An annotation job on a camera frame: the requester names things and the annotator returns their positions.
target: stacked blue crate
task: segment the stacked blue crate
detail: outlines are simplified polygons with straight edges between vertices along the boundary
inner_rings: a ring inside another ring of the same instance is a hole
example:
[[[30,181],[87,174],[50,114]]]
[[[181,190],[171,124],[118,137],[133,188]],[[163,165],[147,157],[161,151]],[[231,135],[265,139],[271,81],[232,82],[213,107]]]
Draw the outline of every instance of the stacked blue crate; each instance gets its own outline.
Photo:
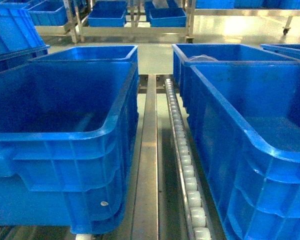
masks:
[[[48,54],[26,10],[0,7],[0,72]]]

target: blue bin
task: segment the blue bin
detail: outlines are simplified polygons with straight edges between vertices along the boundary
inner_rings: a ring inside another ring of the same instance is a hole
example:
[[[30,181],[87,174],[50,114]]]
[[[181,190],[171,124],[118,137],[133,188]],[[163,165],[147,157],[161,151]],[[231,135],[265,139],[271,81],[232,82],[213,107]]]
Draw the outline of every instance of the blue bin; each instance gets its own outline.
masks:
[[[28,11],[0,7],[0,55],[43,46]]]
[[[27,50],[14,51],[0,55],[0,72],[26,64],[28,60],[48,54],[47,46],[39,46]]]
[[[264,50],[300,59],[300,44],[262,44]]]
[[[67,23],[67,13],[61,1],[43,1],[29,9],[36,26],[63,26]]]
[[[138,62],[138,46],[78,46],[30,59],[31,62]]]
[[[186,26],[187,16],[185,11],[178,8],[160,8],[150,10],[151,27],[169,27],[184,28]]]
[[[235,0],[197,0],[197,9],[233,9]]]
[[[136,69],[44,62],[0,73],[0,226],[102,234],[120,224],[138,123]]]
[[[178,4],[175,2],[175,0],[167,0],[166,1],[169,8],[177,8]],[[146,21],[150,22],[150,10],[155,9],[155,5],[152,1],[145,1],[144,2],[144,11],[145,11],[145,17]]]
[[[226,238],[300,239],[300,66],[191,69],[189,126]]]
[[[262,8],[264,0],[235,0],[235,8]]]
[[[0,7],[7,9],[30,9],[41,2],[41,0],[5,0],[0,2]]]
[[[281,0],[264,0],[263,6],[267,9],[279,9]]]
[[[184,107],[191,98],[191,65],[300,65],[300,60],[242,44],[173,44],[173,76]],[[193,56],[204,55],[199,60]]]
[[[93,9],[103,10],[126,10],[128,3],[126,1],[97,1]]]
[[[280,8],[300,10],[300,0],[281,0]]]
[[[93,9],[88,16],[90,27],[124,27],[126,24],[126,9],[102,10]]]

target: plastic bag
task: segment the plastic bag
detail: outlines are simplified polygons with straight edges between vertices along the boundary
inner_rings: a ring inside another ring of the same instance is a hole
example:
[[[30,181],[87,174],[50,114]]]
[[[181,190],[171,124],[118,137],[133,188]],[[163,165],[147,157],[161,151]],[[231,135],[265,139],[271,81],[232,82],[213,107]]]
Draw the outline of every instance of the plastic bag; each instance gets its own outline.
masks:
[[[168,9],[169,8],[167,0],[153,0],[152,3],[156,9]]]
[[[189,57],[189,61],[201,61],[201,62],[208,62],[208,61],[218,61],[218,59],[212,57],[212,56],[208,56],[205,54],[199,55],[199,56],[192,56]]]

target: cart wheel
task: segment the cart wheel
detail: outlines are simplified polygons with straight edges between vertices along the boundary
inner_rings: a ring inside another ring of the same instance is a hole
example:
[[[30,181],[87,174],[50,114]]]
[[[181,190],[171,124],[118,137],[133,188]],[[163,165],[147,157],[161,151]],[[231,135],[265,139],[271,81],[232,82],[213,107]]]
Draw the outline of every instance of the cart wheel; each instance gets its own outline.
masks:
[[[288,32],[289,32],[289,29],[287,29],[287,28],[283,29],[283,35],[284,36],[287,35]]]
[[[193,44],[194,43],[194,39],[193,38],[187,38],[186,39],[186,43],[187,44]]]

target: crate rim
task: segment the crate rim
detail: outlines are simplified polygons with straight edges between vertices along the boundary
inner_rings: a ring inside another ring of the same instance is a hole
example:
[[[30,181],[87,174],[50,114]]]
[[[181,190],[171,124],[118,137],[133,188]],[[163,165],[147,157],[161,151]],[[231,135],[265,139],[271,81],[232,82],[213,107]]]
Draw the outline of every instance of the crate rim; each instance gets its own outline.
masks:
[[[3,53],[3,54],[0,54],[0,61],[18,57],[20,55],[29,54],[29,53],[36,52],[36,51],[47,50],[49,48],[50,48],[50,45],[45,45],[45,46],[32,47],[32,48],[28,48],[28,49],[24,49],[24,50],[20,50],[20,51],[12,51],[9,53]]]
[[[291,65],[291,67],[300,68],[300,65]],[[300,163],[300,152],[281,150],[270,145],[258,134],[258,132],[248,123],[248,121],[235,109],[235,107],[221,94],[221,92],[219,92],[213,86],[213,84],[201,73],[201,71],[199,71],[196,65],[192,65],[190,66],[190,68],[199,77],[201,84],[204,84],[205,87],[208,88],[213,97],[215,97],[219,101],[221,107],[228,112],[229,116],[232,118],[233,121],[236,122],[238,127],[244,132],[244,134],[247,136],[247,138],[255,148],[274,158],[293,163]]]
[[[134,75],[137,71],[137,63],[134,62],[114,62],[117,64],[130,65],[129,72],[126,75],[125,81],[122,83],[118,95],[116,96],[113,104],[108,111],[107,117],[104,120],[103,125],[93,131],[80,131],[80,132],[9,132],[0,133],[0,142],[25,142],[25,141],[82,141],[101,137],[112,132],[119,119],[120,111],[122,110],[125,97],[131,89],[131,85],[134,81]],[[12,72],[21,68],[29,67],[35,63],[27,63],[17,66],[15,68],[1,71],[0,74],[5,72]]]
[[[207,65],[222,65],[222,64],[229,64],[229,65],[271,65],[271,64],[280,64],[280,65],[300,65],[300,59],[293,58],[291,56],[286,56],[280,53],[264,50],[264,49],[258,49],[249,45],[245,44],[235,44],[235,43],[227,43],[227,44],[222,44],[222,43],[216,43],[216,44],[211,44],[211,43],[195,43],[191,44],[191,46],[209,46],[209,45],[218,45],[218,46],[244,46],[250,49],[257,49],[262,52],[267,52],[270,54],[274,54],[277,56],[280,56],[285,59],[290,59],[287,61],[283,60],[278,60],[278,61],[205,61],[204,64]],[[186,67],[190,67],[192,65],[197,65],[197,64],[202,64],[202,61],[189,61],[187,60],[188,57],[183,53],[183,51],[178,47],[178,46],[189,46],[187,43],[179,43],[179,44],[172,44],[173,52],[176,53],[182,62],[182,64]]]
[[[300,49],[289,47],[289,46],[300,46],[300,43],[299,44],[289,44],[289,43],[287,43],[287,44],[261,44],[260,46],[266,51],[267,50],[279,50],[279,51],[284,51],[286,53],[300,54]]]
[[[65,52],[68,50],[72,50],[72,49],[77,49],[77,48],[83,48],[83,49],[92,49],[92,48],[107,48],[107,47],[117,47],[117,48],[121,48],[121,47],[133,47],[131,49],[131,51],[129,52],[129,54],[126,57],[122,57],[122,58],[105,58],[105,59],[82,59],[82,60],[76,60],[76,59],[56,59],[56,60],[44,60],[44,58],[46,58],[47,56],[52,56],[52,55],[56,55],[59,54],[60,52]],[[70,47],[67,50],[62,50],[62,51],[57,51],[45,56],[39,56],[36,58],[32,58],[29,59],[28,62],[116,62],[118,60],[122,61],[122,60],[127,60],[129,58],[131,58],[131,56],[134,54],[134,52],[138,49],[138,45],[107,45],[107,46],[74,46],[74,47]]]

